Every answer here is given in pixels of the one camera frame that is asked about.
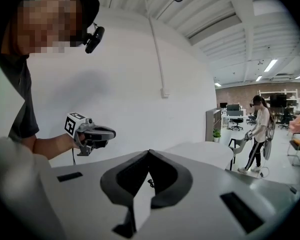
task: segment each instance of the black slot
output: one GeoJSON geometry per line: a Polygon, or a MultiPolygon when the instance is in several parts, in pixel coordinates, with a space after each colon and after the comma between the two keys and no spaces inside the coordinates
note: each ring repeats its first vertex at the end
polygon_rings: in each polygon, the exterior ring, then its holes
{"type": "Polygon", "coordinates": [[[220,197],[247,234],[264,223],[235,193],[223,194],[220,197]]]}
{"type": "Polygon", "coordinates": [[[57,178],[58,178],[59,182],[66,182],[66,181],[70,181],[70,180],[73,180],[73,179],[81,177],[81,176],[83,176],[81,172],[74,172],[74,173],[70,173],[70,174],[60,175],[57,178]]]}

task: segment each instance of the white table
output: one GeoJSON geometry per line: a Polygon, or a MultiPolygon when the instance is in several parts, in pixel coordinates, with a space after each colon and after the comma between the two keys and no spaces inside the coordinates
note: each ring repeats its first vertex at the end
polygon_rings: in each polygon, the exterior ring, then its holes
{"type": "Polygon", "coordinates": [[[243,119],[243,123],[246,123],[248,116],[247,115],[225,115],[221,116],[221,126],[224,126],[224,119],[243,119]]]}
{"type": "Polygon", "coordinates": [[[168,148],[164,152],[213,165],[223,170],[234,157],[234,153],[229,147],[211,141],[182,143],[168,148]]]}

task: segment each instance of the gray t-shirt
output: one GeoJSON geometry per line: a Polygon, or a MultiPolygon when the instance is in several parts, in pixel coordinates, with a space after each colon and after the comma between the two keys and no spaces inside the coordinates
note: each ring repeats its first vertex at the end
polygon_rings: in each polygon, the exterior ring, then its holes
{"type": "Polygon", "coordinates": [[[16,56],[0,54],[0,67],[16,91],[24,98],[19,113],[11,127],[9,137],[20,142],[38,131],[31,95],[31,75],[27,66],[29,55],[16,56]]]}

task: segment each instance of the gray floor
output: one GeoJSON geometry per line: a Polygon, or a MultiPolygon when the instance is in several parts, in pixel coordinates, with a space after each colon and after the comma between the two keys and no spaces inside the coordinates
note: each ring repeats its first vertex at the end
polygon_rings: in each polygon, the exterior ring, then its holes
{"type": "MultiPolygon", "coordinates": [[[[241,123],[243,130],[238,131],[237,129],[231,132],[231,137],[233,139],[242,139],[247,131],[253,128],[251,124],[241,123]]],[[[261,165],[263,167],[262,173],[265,176],[263,179],[278,183],[290,184],[290,185],[300,185],[300,167],[292,166],[293,157],[287,156],[287,150],[289,147],[289,141],[291,140],[292,134],[289,133],[286,129],[279,129],[278,125],[275,129],[274,138],[272,141],[272,148],[269,160],[265,160],[261,156],[261,165]]],[[[249,141],[245,146],[243,151],[236,156],[235,164],[232,165],[232,171],[238,172],[239,167],[246,166],[249,158],[249,153],[252,148],[252,142],[249,141]]],[[[289,150],[290,154],[293,154],[295,151],[291,147],[289,150]]],[[[299,161],[297,158],[294,159],[294,163],[297,164],[299,161]]],[[[256,160],[254,160],[251,168],[256,166],[256,160]]],[[[255,178],[261,178],[259,173],[254,173],[251,169],[247,172],[247,175],[255,178]]]]}

